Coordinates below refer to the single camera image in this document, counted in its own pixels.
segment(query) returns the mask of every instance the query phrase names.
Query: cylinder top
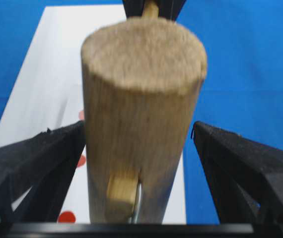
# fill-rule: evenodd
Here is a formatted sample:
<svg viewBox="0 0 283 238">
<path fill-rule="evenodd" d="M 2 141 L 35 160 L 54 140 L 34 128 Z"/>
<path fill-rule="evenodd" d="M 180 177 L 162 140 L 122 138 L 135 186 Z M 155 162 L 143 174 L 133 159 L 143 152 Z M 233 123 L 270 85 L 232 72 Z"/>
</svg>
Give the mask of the cylinder top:
<svg viewBox="0 0 283 238">
<path fill-rule="evenodd" d="M 164 18 L 132 17 L 99 29 L 82 45 L 90 75 L 125 90 L 186 94 L 207 73 L 202 43 Z"/>
</svg>

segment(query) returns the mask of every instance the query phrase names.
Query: black bar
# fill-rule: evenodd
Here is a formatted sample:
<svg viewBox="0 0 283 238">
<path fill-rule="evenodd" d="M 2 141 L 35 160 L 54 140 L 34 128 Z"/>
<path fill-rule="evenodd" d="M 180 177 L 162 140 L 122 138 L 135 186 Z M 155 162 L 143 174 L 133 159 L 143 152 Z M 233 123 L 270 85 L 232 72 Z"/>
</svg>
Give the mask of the black bar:
<svg viewBox="0 0 283 238">
<path fill-rule="evenodd" d="M 194 238 L 282 238 L 279 226 L 251 224 L 224 225 L 85 225 L 85 224 L 0 224 L 2 238 L 76 238 L 76 237 L 194 237 Z"/>
</svg>

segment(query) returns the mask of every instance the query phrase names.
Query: wooden dowel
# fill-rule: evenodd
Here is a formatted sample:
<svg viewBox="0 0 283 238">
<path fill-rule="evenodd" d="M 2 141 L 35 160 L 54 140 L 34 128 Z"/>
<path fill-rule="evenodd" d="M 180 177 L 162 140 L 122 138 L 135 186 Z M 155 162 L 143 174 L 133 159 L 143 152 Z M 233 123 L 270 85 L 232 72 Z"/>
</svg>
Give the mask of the wooden dowel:
<svg viewBox="0 0 283 238">
<path fill-rule="evenodd" d="M 159 15 L 159 7 L 156 0 L 146 0 L 143 8 L 143 17 L 157 18 Z"/>
</svg>

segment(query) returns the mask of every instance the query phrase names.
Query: wood grain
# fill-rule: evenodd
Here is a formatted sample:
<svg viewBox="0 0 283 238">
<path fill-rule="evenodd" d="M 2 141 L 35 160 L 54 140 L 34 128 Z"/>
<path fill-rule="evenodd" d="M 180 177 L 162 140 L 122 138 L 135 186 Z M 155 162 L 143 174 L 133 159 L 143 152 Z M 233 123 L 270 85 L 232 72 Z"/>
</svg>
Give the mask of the wood grain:
<svg viewBox="0 0 283 238">
<path fill-rule="evenodd" d="M 205 49 L 172 21 L 133 17 L 87 37 L 81 59 L 91 222 L 124 221 L 139 181 L 138 222 L 161 223 L 207 73 Z"/>
</svg>

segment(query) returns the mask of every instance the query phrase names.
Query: blue background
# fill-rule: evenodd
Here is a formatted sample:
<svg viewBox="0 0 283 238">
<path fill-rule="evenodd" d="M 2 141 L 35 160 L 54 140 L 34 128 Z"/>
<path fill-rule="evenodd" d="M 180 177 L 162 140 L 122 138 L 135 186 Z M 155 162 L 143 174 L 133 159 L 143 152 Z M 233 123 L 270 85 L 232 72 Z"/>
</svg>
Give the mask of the blue background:
<svg viewBox="0 0 283 238">
<path fill-rule="evenodd" d="M 0 118 L 41 14 L 48 5 L 121 0 L 0 0 Z M 187 0 L 177 22 L 208 54 L 197 120 L 283 149 L 283 1 Z M 188 223 L 218 223 L 196 149 L 184 148 Z"/>
</svg>

